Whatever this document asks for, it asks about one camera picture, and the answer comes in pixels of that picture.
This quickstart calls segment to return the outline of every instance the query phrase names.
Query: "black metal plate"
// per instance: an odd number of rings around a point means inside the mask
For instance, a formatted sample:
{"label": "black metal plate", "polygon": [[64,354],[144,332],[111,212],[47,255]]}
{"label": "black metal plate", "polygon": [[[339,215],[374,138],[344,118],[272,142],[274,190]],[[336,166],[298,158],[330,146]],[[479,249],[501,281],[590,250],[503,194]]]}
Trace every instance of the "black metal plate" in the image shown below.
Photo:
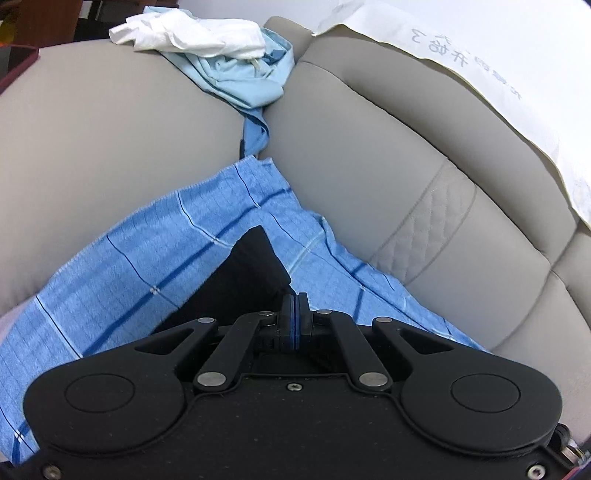
{"label": "black metal plate", "polygon": [[[302,384],[289,391],[289,382]],[[197,397],[167,434],[126,455],[82,458],[44,449],[17,471],[64,480],[522,480],[542,463],[544,480],[567,471],[543,448],[519,458],[449,452],[414,432],[389,394],[355,390],[347,376],[245,377],[234,390]]]}

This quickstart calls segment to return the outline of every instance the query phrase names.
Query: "silver bolt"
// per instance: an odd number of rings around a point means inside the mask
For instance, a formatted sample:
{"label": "silver bolt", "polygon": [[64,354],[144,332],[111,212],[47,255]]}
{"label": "silver bolt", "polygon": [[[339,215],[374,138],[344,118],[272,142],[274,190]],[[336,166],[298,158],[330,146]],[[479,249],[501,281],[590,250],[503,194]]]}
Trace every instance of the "silver bolt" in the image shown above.
{"label": "silver bolt", "polygon": [[359,381],[366,387],[383,387],[388,383],[388,377],[379,372],[367,372],[359,376]]}
{"label": "silver bolt", "polygon": [[301,383],[288,383],[287,384],[287,390],[289,390],[290,392],[299,392],[299,391],[301,391],[302,388],[304,388],[304,387],[302,387]]}
{"label": "silver bolt", "polygon": [[47,480],[60,480],[61,470],[55,465],[46,465],[43,467],[43,476],[47,478]]}
{"label": "silver bolt", "polygon": [[226,383],[226,376],[220,372],[205,372],[197,377],[197,383],[204,387],[219,387]]}
{"label": "silver bolt", "polygon": [[527,478],[530,480],[541,480],[546,476],[544,465],[534,465],[527,470]]}

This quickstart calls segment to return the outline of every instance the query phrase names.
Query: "white paper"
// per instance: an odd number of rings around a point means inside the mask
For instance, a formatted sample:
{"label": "white paper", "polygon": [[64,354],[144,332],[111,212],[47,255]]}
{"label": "white paper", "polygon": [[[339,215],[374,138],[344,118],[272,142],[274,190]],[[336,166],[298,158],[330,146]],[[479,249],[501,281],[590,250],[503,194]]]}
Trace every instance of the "white paper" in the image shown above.
{"label": "white paper", "polygon": [[477,52],[430,30],[412,15],[378,0],[352,1],[336,7],[319,25],[320,35],[343,24],[380,43],[393,45],[418,59],[429,59],[468,82],[521,135],[556,166],[570,203],[591,228],[591,161],[527,103],[521,93]]}

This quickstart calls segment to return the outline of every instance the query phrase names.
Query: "blue towel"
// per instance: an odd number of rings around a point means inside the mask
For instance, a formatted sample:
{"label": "blue towel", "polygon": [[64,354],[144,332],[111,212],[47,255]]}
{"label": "blue towel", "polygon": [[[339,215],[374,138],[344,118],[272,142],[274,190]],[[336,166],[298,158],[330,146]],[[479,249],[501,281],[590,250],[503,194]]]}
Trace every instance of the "blue towel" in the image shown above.
{"label": "blue towel", "polygon": [[[166,12],[166,7],[145,7],[144,13]],[[195,18],[188,10],[183,10]],[[283,95],[283,86],[294,67],[291,43],[261,28],[265,55],[252,61],[219,55],[209,59],[191,53],[160,52],[201,90],[230,103],[244,116],[243,154],[256,155],[269,143],[269,126],[262,107]]]}
{"label": "blue towel", "polygon": [[481,348],[340,246],[323,217],[301,208],[272,160],[248,157],[138,210],[36,295],[0,345],[0,450],[19,464],[38,449],[22,413],[37,376],[148,335],[257,225],[313,310],[340,310],[362,325],[391,316]]}

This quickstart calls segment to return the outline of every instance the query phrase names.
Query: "gray leather seat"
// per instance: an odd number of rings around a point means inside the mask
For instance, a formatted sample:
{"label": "gray leather seat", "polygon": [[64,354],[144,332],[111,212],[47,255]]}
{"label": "gray leather seat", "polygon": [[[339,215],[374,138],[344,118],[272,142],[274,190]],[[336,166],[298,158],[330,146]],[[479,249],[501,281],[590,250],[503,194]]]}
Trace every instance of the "gray leather seat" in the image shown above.
{"label": "gray leather seat", "polygon": [[[268,26],[302,57],[263,156],[353,254],[547,374],[586,438],[591,234],[552,165],[432,63],[344,27]],[[242,133],[164,58],[108,41],[44,49],[0,111],[0,315],[136,208],[235,161]]]}

